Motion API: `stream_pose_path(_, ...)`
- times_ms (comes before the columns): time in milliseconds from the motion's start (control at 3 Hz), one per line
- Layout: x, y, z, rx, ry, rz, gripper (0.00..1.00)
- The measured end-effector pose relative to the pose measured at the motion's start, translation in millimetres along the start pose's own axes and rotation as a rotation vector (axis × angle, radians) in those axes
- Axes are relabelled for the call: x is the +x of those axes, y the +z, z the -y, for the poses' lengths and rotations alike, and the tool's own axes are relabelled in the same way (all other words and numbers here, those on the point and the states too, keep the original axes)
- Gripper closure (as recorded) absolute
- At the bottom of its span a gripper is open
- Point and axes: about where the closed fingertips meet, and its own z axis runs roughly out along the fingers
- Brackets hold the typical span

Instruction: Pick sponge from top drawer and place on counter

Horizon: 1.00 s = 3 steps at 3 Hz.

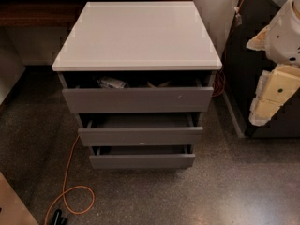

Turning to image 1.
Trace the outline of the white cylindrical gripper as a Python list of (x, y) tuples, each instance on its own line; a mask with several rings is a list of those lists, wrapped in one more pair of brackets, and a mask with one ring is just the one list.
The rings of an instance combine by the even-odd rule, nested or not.
[(300, 0), (287, 0), (246, 47), (266, 51), (267, 57), (278, 63), (272, 71), (262, 72), (250, 105), (249, 122), (260, 127), (300, 88)]

